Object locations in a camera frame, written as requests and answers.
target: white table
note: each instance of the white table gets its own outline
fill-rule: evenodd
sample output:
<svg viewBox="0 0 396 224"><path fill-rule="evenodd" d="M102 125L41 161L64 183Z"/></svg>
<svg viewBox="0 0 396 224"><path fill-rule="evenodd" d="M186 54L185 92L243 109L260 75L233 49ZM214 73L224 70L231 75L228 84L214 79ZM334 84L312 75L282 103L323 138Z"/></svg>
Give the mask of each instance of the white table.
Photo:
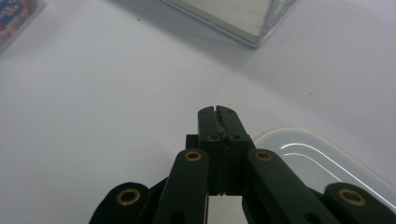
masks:
<svg viewBox="0 0 396 224"><path fill-rule="evenodd" d="M396 185L394 1L300 0L256 50L158 0L47 3L0 55L0 223L88 223L118 184L166 177L208 105Z"/></svg>

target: brass ring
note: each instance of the brass ring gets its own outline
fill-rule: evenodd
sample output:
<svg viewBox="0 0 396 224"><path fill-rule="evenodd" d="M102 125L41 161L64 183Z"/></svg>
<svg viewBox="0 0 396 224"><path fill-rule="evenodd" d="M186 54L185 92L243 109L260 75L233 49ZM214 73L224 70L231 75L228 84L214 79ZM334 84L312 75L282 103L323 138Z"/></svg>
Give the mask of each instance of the brass ring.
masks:
<svg viewBox="0 0 396 224"><path fill-rule="evenodd" d="M256 152L256 158L261 161L271 161L273 159L273 156L268 152L258 151Z"/></svg>
<svg viewBox="0 0 396 224"><path fill-rule="evenodd" d="M127 193L132 193L134 196L132 197L132 199L122 199L122 197L127 194ZM123 191L121 191L118 195L117 195L117 203L119 203L120 205L123 206L127 206L127 205L131 205L133 203L136 203L137 201L139 201L140 199L140 191L137 189L125 189Z"/></svg>
<svg viewBox="0 0 396 224"><path fill-rule="evenodd" d="M367 204L367 201L364 199L364 197L357 191L352 189L340 189L338 190L338 195L341 199L353 205L364 206Z"/></svg>
<svg viewBox="0 0 396 224"><path fill-rule="evenodd" d="M197 151L190 151L184 155L187 161L198 161L202 158L201 153Z"/></svg>

